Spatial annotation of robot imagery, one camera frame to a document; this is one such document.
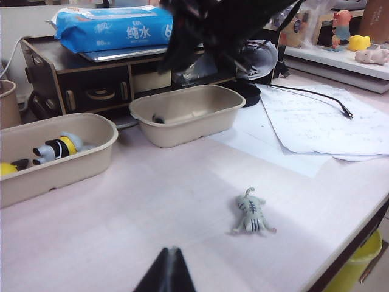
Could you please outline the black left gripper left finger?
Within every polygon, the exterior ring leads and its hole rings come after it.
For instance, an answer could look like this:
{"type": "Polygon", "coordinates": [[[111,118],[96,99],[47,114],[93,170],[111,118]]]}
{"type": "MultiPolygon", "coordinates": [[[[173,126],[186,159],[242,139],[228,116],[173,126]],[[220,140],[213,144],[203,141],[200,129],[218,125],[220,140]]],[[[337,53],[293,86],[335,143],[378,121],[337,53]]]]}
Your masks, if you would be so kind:
{"type": "Polygon", "coordinates": [[[134,291],[172,291],[173,256],[163,248],[134,291]]]}

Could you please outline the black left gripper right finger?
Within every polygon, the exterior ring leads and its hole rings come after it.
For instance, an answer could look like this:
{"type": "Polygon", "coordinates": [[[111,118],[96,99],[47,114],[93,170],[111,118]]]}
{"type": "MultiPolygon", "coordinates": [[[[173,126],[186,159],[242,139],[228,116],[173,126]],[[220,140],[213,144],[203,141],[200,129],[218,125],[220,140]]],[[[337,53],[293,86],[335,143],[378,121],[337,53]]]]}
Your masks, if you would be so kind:
{"type": "Polygon", "coordinates": [[[196,291],[184,255],[178,247],[171,249],[170,291],[196,291]]]}

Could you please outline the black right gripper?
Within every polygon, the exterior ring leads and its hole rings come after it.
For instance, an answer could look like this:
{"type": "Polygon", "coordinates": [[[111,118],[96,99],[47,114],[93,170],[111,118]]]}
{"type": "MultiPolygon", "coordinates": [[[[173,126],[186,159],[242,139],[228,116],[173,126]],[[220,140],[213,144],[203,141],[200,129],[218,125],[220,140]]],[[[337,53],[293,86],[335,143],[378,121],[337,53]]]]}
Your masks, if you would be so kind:
{"type": "Polygon", "coordinates": [[[184,71],[199,44],[212,52],[216,67],[230,73],[252,75],[252,65],[238,55],[241,37],[240,1],[171,1],[173,33],[158,65],[158,73],[184,71]]]}

